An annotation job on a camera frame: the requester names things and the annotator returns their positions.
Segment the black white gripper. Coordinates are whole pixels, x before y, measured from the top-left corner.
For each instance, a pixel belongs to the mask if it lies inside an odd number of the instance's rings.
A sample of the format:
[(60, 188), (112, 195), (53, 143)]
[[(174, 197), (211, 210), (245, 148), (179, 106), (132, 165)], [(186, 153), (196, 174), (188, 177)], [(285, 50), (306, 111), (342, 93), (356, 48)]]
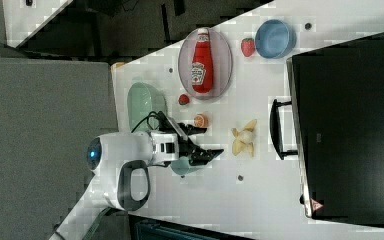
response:
[[(177, 123), (162, 111), (151, 112), (149, 117), (158, 121), (157, 127), (149, 131), (152, 142), (151, 165), (168, 166), (172, 161), (178, 160), (180, 155), (179, 141), (188, 142), (188, 136), (204, 134), (207, 131), (206, 128), (191, 124)], [(189, 164), (191, 166), (206, 165), (223, 152), (223, 149), (203, 149), (193, 144), (190, 147)]]

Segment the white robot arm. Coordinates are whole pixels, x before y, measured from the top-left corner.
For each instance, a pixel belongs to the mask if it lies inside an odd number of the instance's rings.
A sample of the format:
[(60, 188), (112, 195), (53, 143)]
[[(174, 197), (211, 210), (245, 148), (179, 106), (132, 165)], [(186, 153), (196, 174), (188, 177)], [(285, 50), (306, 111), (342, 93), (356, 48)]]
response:
[(136, 211), (148, 198), (133, 198), (134, 171), (147, 172), (152, 166), (166, 168), (180, 160), (204, 166), (223, 153), (221, 149), (203, 149), (190, 139), (205, 133), (204, 128), (177, 123), (161, 111), (148, 116), (158, 121), (156, 128), (108, 133), (92, 140), (86, 161), (94, 177), (84, 194), (87, 204)]

